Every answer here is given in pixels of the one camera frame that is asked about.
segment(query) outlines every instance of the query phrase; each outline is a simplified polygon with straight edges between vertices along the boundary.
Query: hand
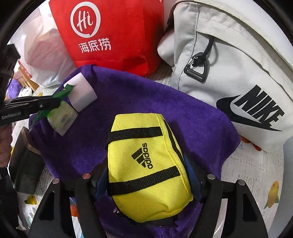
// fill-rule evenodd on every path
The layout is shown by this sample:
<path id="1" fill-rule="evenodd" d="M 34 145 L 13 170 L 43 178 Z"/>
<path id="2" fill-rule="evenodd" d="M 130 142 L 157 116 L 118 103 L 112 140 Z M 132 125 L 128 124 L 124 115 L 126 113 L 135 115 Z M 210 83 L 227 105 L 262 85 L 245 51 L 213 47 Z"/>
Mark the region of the hand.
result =
<path id="1" fill-rule="evenodd" d="M 12 125 L 0 127 L 0 168 L 8 165 L 11 156 Z"/>

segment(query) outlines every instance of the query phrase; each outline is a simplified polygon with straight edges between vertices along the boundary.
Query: purple towel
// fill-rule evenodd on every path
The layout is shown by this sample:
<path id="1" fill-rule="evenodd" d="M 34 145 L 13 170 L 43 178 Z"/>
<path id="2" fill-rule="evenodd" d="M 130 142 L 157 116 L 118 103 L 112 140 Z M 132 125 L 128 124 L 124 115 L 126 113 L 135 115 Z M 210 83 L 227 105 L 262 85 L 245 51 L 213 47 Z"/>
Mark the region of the purple towel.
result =
<path id="1" fill-rule="evenodd" d="M 220 110 L 168 86 L 93 65 L 77 69 L 65 82 L 80 72 L 98 99 L 79 113 L 63 137 L 54 132 L 45 118 L 31 131 L 55 177 L 78 178 L 101 163 L 107 154 L 105 144 L 114 118 L 124 113 L 161 113 L 182 152 L 209 173 L 221 177 L 222 165 L 236 149 L 240 138 Z M 193 228 L 201 205 L 194 200 L 190 202 L 179 213 L 176 228 L 134 226 L 113 212 L 115 205 L 107 195 L 96 203 L 96 208 L 103 227 L 118 237 L 175 238 L 185 237 Z"/>
<path id="2" fill-rule="evenodd" d="M 17 98 L 22 88 L 18 80 L 12 79 L 7 89 L 9 99 Z"/>

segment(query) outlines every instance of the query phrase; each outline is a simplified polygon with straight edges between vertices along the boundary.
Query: red paper bag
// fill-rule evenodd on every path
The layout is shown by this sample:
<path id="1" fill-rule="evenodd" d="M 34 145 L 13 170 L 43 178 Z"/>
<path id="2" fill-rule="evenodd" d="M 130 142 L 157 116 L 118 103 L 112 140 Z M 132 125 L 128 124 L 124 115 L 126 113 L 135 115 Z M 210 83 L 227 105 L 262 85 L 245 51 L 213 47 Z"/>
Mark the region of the red paper bag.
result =
<path id="1" fill-rule="evenodd" d="M 151 75 L 161 63 L 163 0 L 51 0 L 50 8 L 77 67 L 95 64 Z"/>

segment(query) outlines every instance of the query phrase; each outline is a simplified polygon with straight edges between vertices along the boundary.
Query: yellow adidas bag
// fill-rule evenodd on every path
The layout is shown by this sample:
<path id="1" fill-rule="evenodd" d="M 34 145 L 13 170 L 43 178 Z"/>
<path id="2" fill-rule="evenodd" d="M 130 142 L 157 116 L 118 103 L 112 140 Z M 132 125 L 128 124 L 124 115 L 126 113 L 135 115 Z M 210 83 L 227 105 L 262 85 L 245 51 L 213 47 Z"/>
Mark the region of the yellow adidas bag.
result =
<path id="1" fill-rule="evenodd" d="M 161 114 L 117 115 L 107 145 L 108 194 L 126 216 L 163 219 L 193 200 L 181 150 Z"/>

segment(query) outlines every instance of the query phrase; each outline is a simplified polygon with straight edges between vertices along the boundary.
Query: bolt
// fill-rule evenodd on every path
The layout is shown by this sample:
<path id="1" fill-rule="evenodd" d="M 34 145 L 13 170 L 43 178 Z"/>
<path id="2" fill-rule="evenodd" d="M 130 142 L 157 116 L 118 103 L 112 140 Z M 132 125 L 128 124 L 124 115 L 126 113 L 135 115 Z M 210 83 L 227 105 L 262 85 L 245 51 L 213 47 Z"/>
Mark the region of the bolt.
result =
<path id="1" fill-rule="evenodd" d="M 55 179 L 53 179 L 53 181 L 52 181 L 53 184 L 58 184 L 59 182 L 60 182 L 60 179 L 58 179 L 58 178 L 55 178 Z"/>
<path id="2" fill-rule="evenodd" d="M 208 174 L 207 178 L 210 179 L 210 180 L 214 180 L 216 178 L 216 176 L 213 175 L 213 174 Z"/>
<path id="3" fill-rule="evenodd" d="M 238 184 L 241 185 L 241 186 L 244 186 L 245 182 L 242 179 L 240 179 L 240 180 L 238 180 Z"/>
<path id="4" fill-rule="evenodd" d="M 89 179 L 90 177 L 91 177 L 90 174 L 84 174 L 84 175 L 82 176 L 83 179 Z"/>

